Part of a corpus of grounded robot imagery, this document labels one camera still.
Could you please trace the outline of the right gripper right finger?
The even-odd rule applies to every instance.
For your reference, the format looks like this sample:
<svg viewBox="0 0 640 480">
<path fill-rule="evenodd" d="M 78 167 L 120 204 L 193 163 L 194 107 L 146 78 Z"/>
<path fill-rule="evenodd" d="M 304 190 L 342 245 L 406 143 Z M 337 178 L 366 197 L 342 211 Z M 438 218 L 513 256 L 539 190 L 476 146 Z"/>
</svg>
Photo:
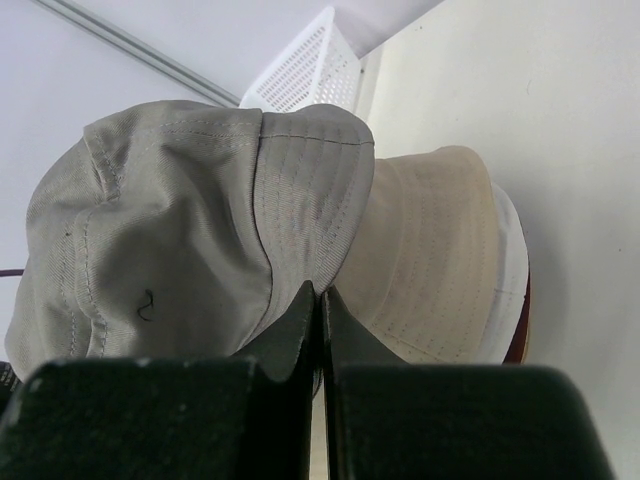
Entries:
<svg viewBox="0 0 640 480">
<path fill-rule="evenodd" d="M 588 407 L 563 373 L 412 365 L 321 301 L 333 479 L 610 479 Z"/>
</svg>

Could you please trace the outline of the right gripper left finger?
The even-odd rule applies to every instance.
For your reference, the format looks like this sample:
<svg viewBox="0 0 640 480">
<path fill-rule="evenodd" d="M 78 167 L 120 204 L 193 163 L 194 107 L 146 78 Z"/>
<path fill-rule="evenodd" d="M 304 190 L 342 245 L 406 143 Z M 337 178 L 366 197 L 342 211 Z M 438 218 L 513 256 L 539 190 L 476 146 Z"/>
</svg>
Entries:
<svg viewBox="0 0 640 480">
<path fill-rule="evenodd" d="M 227 358 L 54 361 L 1 419 L 5 479 L 305 479 L 315 295 Z"/>
</svg>

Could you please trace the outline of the dark red bucket hat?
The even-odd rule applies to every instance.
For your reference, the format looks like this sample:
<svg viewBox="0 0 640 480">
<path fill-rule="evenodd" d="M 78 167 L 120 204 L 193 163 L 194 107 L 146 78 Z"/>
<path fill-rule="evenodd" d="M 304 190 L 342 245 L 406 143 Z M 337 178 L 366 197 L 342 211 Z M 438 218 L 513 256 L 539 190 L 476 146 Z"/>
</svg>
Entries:
<svg viewBox="0 0 640 480">
<path fill-rule="evenodd" d="M 527 281 L 523 305 L 525 304 L 526 302 L 525 299 L 527 297 L 531 300 L 531 282 L 530 281 Z M 511 343 L 509 345 L 509 349 L 503 360 L 503 364 L 520 364 L 520 358 L 522 353 L 522 342 L 524 340 L 524 330 L 525 330 L 524 327 L 525 325 L 524 325 L 523 306 L 522 306 L 521 315 L 520 315 L 516 330 L 514 332 L 514 335 L 512 337 Z"/>
</svg>

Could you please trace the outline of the beige bucket hat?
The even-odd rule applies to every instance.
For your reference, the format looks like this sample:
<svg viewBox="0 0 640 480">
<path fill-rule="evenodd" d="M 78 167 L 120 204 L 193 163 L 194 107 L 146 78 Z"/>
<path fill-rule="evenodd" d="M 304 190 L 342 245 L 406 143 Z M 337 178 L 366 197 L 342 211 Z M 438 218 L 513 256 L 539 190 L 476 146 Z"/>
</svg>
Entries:
<svg viewBox="0 0 640 480">
<path fill-rule="evenodd" d="M 409 363 L 469 363 L 498 280 L 498 219 L 477 153 L 449 146 L 379 159 L 334 285 L 349 312 Z"/>
</svg>

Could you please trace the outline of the white bucket hat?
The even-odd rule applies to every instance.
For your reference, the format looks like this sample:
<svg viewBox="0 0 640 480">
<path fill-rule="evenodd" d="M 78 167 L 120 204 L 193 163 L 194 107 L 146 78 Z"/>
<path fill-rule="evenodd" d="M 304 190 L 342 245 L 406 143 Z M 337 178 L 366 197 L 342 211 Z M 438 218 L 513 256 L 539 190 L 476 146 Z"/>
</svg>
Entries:
<svg viewBox="0 0 640 480">
<path fill-rule="evenodd" d="M 509 196 L 493 184 L 498 217 L 499 262 L 494 300 L 486 328 L 487 360 L 502 363 L 522 314 L 529 258 L 519 215 Z"/>
</svg>

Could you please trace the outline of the grey bucket hat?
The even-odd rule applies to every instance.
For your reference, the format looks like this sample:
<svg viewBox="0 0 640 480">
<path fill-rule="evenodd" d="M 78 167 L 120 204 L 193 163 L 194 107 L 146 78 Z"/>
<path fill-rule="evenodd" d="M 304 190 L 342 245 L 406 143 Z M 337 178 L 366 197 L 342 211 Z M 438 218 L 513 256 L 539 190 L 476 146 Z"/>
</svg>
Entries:
<svg viewBox="0 0 640 480">
<path fill-rule="evenodd" d="M 27 209 L 5 339 L 14 372 L 236 353 L 303 283 L 332 285 L 373 176 L 369 128 L 331 105 L 169 100 L 88 125 Z"/>
</svg>

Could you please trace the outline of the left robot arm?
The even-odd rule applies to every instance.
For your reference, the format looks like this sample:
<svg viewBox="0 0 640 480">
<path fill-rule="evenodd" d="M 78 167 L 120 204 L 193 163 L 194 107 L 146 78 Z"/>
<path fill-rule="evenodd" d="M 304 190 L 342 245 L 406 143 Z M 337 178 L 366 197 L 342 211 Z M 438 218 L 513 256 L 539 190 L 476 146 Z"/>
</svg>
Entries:
<svg viewBox="0 0 640 480">
<path fill-rule="evenodd" d="M 12 366 L 5 361 L 0 362 L 0 400 L 6 403 L 15 390 L 21 385 Z"/>
</svg>

